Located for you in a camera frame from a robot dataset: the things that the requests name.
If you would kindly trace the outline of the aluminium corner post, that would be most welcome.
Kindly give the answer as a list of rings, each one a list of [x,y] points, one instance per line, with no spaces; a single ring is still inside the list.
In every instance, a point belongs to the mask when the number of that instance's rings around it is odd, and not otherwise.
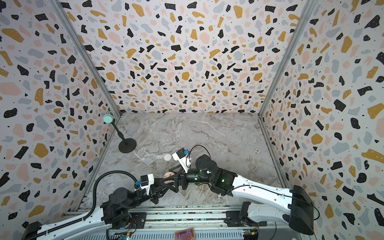
[[[96,83],[101,88],[101,92],[105,96],[109,107],[114,115],[114,117],[117,117],[118,119],[121,117],[121,112],[117,107],[117,104],[115,103],[112,95],[110,94],[108,88],[106,87],[105,83],[102,80],[102,77],[100,76],[98,70],[96,69],[95,64],[93,63],[91,57],[87,53],[87,50],[85,49],[83,43],[81,42],[75,28],[70,23],[70,19],[68,18],[67,14],[65,13],[64,9],[62,8],[60,1],[48,1],[51,8],[57,15],[59,21],[63,25],[63,28],[66,30],[68,36],[72,40],[75,48],[77,49],[78,53],[82,57],[85,65],[87,66],[88,70],[91,72],[93,77],[96,80]]]
[[[261,107],[260,112],[258,114],[259,118],[262,118],[263,115],[265,114],[265,112],[267,111],[267,107],[269,105],[269,101],[272,99],[274,89],[278,85],[278,82],[279,82],[280,78],[282,77],[287,64],[290,62],[290,59],[291,59],[291,57],[294,54],[294,51],[296,49],[296,45],[298,44],[300,37],[305,30],[307,22],[310,19],[311,14],[313,13],[318,2],[319,2],[318,0],[310,0],[310,1],[306,2],[305,7],[303,9],[303,12],[301,14],[301,17],[298,21],[297,27],[295,29],[295,32],[292,36],[292,39],[291,39],[289,45],[287,46],[287,48],[284,52],[284,55],[282,57],[282,61],[281,61],[280,65],[277,69],[277,72],[273,78],[273,81],[269,87],[269,90],[267,92],[265,100],[262,104],[262,107]]]

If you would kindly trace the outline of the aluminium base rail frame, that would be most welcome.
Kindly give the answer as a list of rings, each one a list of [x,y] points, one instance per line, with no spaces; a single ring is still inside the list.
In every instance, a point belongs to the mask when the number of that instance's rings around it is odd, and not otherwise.
[[[175,233],[194,228],[195,240],[274,240],[309,239],[281,222],[241,221],[242,205],[203,206],[202,208],[139,208],[131,213],[147,214],[143,229],[113,230],[102,227],[83,237],[69,240],[175,240]]]

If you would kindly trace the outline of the pink round earbud case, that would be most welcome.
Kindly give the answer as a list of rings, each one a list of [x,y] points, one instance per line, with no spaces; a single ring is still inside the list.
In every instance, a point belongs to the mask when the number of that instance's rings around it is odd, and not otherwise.
[[[174,172],[167,172],[165,175],[164,175],[164,178],[169,178],[171,177],[169,180],[165,181],[165,184],[173,184],[174,183],[174,180],[172,178],[172,176],[174,176],[175,173]]]

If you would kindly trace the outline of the aluminium corner post left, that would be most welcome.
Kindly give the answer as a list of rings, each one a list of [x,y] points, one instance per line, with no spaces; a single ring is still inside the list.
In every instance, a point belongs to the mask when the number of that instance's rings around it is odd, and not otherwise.
[[[67,14],[65,13],[64,9],[62,8],[60,1],[48,1],[51,8],[57,15],[59,21],[63,25],[63,28],[66,30],[68,36],[72,40],[75,48],[77,49],[78,53],[82,57],[85,65],[87,66],[88,70],[91,72],[93,77],[96,80],[96,83],[101,88],[101,92],[105,96],[109,107],[114,115],[114,117],[117,117],[118,119],[121,117],[121,112],[117,107],[117,104],[115,103],[112,95],[110,94],[108,88],[106,87],[105,83],[102,80],[102,77],[100,76],[98,70],[96,69],[95,64],[93,63],[91,57],[87,53],[87,50],[85,49],[83,43],[81,42],[75,28],[70,23],[70,19],[68,18]]]

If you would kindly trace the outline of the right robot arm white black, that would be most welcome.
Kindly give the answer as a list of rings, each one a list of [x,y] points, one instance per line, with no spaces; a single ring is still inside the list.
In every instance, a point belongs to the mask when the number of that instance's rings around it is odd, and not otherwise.
[[[219,168],[207,155],[200,156],[195,166],[161,180],[160,184],[174,192],[189,184],[206,184],[215,194],[246,199],[241,221],[248,226],[257,222],[281,222],[300,234],[312,236],[315,233],[317,218],[314,214],[318,210],[303,187],[275,188],[251,181]]]

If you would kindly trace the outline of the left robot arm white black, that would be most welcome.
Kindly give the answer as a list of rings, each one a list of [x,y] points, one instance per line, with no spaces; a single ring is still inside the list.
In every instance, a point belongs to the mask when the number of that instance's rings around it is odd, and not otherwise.
[[[93,203],[89,212],[77,217],[67,219],[50,225],[34,222],[27,226],[22,238],[24,240],[64,240],[83,237],[90,231],[102,227],[113,230],[136,231],[143,229],[147,214],[131,213],[130,211],[146,201],[154,204],[159,202],[166,192],[178,192],[179,178],[176,175],[165,179],[154,178],[153,175],[142,176],[140,180],[135,177],[134,191],[118,188],[109,195],[109,199],[96,205],[96,191],[102,178],[98,178],[93,187]]]

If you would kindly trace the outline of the green microphone head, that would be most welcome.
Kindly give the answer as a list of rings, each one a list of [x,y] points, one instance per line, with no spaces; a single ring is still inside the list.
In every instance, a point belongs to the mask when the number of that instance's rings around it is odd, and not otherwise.
[[[105,114],[104,116],[103,116],[103,121],[105,122],[105,123],[107,123],[107,124],[111,124],[113,121],[114,121],[114,117],[113,117],[113,115],[112,114]]]

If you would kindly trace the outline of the white earbud charging case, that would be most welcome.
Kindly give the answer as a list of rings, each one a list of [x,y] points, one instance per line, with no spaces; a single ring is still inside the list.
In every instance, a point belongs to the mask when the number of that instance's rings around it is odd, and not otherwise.
[[[166,155],[164,156],[164,160],[167,161],[167,162],[169,162],[169,161],[172,160],[172,159],[173,159],[173,157],[172,157],[171,154],[166,154]]]

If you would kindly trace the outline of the aluminium corner post right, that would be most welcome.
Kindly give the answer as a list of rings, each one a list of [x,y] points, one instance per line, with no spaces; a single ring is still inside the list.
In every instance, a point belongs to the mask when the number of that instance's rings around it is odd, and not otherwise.
[[[262,104],[262,107],[261,107],[260,112],[258,114],[259,118],[262,118],[263,115],[265,114],[265,112],[267,111],[267,107],[269,105],[269,101],[272,99],[274,89],[278,85],[278,82],[279,82],[280,78],[282,77],[287,64],[290,62],[290,59],[291,59],[291,57],[294,54],[294,51],[296,49],[296,45],[298,44],[300,37],[305,30],[307,22],[310,19],[311,14],[313,13],[318,2],[319,2],[318,0],[310,0],[310,1],[306,2],[305,7],[303,9],[303,12],[301,14],[301,17],[298,21],[297,27],[295,29],[295,32],[292,36],[292,39],[291,39],[289,45],[287,46],[287,48],[284,52],[284,55],[282,57],[282,61],[281,61],[280,65],[277,69],[277,72],[273,78],[273,81],[269,87],[269,90],[267,92],[265,100]]]

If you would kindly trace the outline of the pink circuit board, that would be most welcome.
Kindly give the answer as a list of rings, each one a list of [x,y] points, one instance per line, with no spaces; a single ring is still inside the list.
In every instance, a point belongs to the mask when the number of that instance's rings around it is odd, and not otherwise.
[[[175,233],[175,240],[195,240],[194,228],[182,230]]]

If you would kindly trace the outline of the black microphone stand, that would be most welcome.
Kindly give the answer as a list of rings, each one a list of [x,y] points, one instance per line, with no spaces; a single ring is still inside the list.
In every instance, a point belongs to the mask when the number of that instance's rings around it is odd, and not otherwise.
[[[119,138],[122,140],[119,143],[119,151],[124,154],[132,152],[136,148],[137,142],[132,138],[124,137],[123,133],[116,126],[116,120],[113,120],[111,124],[115,128]]]

